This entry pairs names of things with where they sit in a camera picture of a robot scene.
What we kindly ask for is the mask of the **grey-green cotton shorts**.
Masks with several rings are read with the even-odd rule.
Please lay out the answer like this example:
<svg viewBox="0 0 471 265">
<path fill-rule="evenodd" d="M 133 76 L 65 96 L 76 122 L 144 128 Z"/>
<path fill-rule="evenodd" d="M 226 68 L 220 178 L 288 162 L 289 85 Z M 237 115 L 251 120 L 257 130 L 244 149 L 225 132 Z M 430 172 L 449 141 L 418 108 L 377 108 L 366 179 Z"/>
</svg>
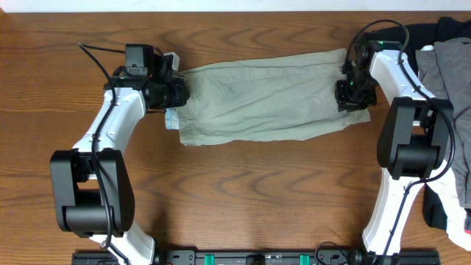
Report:
<svg viewBox="0 0 471 265">
<path fill-rule="evenodd" d="M 214 63 L 181 73 L 190 91 L 166 109 L 165 125 L 181 144 L 304 141 L 370 120 L 367 110 L 339 110 L 335 84 L 345 49 Z"/>
</svg>

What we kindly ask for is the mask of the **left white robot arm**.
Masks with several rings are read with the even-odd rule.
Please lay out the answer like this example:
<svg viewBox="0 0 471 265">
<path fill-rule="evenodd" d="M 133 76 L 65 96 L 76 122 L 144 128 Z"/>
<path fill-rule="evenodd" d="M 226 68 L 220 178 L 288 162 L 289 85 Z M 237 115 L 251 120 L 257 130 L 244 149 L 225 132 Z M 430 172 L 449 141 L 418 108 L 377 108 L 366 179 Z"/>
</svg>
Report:
<svg viewBox="0 0 471 265">
<path fill-rule="evenodd" d="M 112 77 L 86 134 L 57 150 L 50 172 L 57 224 L 108 249 L 118 264 L 163 264 L 155 240 L 135 222 L 135 197 L 124 151 L 149 109 L 181 107 L 190 96 L 183 79 Z"/>
</svg>

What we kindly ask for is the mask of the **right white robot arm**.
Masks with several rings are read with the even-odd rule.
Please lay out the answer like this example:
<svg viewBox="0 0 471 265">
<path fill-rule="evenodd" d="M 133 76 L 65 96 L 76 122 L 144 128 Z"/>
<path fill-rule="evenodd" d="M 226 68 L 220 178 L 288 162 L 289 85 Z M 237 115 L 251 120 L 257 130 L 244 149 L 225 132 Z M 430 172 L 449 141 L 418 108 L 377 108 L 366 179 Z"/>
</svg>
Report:
<svg viewBox="0 0 471 265">
<path fill-rule="evenodd" d="M 365 110 L 381 88 L 389 112 L 376 156 L 382 170 L 380 192 L 362 239 L 367 255 L 395 258 L 411 206 L 424 184 L 450 172 L 455 136 L 452 103 L 438 99 L 420 82 L 398 41 L 354 40 L 336 82 L 339 111 Z"/>
</svg>

